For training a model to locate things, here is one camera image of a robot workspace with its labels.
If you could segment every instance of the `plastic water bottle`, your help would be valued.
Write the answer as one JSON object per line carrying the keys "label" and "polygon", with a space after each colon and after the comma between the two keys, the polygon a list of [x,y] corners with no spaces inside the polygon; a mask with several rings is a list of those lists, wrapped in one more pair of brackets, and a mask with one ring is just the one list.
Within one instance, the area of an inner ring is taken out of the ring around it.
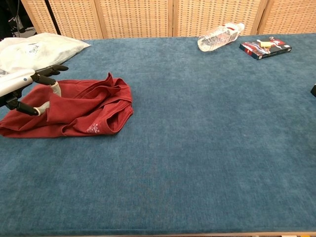
{"label": "plastic water bottle", "polygon": [[224,26],[218,26],[198,38],[198,47],[203,52],[213,51],[229,42],[235,41],[244,29],[245,25],[243,23],[227,23]]}

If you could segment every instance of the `red shirt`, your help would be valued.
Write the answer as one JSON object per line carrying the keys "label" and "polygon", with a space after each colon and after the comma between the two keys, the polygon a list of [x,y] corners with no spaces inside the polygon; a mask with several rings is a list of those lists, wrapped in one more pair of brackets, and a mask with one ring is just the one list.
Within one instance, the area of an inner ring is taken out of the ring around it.
{"label": "red shirt", "polygon": [[0,121],[0,134],[15,138],[95,136],[119,132],[133,114],[130,87],[109,73],[106,80],[61,80],[61,97],[38,85],[22,102],[49,109],[40,116],[10,111]]}

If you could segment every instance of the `wicker screen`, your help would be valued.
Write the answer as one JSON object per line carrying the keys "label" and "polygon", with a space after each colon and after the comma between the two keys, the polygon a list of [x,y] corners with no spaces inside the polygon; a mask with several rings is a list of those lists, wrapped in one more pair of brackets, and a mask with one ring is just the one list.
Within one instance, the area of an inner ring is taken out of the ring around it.
{"label": "wicker screen", "polygon": [[316,0],[271,0],[259,33],[316,33]]}
{"label": "wicker screen", "polygon": [[50,0],[60,33],[79,40],[102,39],[94,0]]}
{"label": "wicker screen", "polygon": [[172,0],[95,0],[105,38],[172,36]]}
{"label": "wicker screen", "polygon": [[266,0],[174,0],[174,36],[200,36],[228,22],[244,23],[242,35],[255,35]]}
{"label": "wicker screen", "polygon": [[44,0],[22,0],[22,3],[38,34],[57,33]]}

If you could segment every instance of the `box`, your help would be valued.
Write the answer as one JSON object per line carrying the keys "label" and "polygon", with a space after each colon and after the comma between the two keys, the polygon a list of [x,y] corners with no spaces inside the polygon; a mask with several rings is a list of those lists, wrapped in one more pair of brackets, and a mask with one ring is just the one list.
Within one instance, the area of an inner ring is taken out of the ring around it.
{"label": "box", "polygon": [[[270,43],[263,43],[262,45],[265,45],[265,47],[260,47],[261,42]],[[287,53],[292,50],[292,47],[287,43],[280,39],[275,39],[273,36],[266,39],[257,39],[253,42],[241,43],[239,48],[257,60]]]}

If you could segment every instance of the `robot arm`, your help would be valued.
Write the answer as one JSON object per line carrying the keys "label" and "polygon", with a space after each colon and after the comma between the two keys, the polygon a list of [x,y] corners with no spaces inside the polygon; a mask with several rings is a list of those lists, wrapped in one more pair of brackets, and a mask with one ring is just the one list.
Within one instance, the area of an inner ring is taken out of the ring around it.
{"label": "robot arm", "polygon": [[44,103],[39,108],[34,108],[23,102],[18,101],[22,97],[22,90],[37,82],[51,86],[54,93],[61,95],[58,82],[51,75],[60,74],[59,71],[66,71],[68,67],[62,65],[53,65],[37,71],[32,69],[20,70],[0,78],[0,107],[6,105],[10,110],[16,109],[28,115],[39,116],[49,107],[49,102]]}

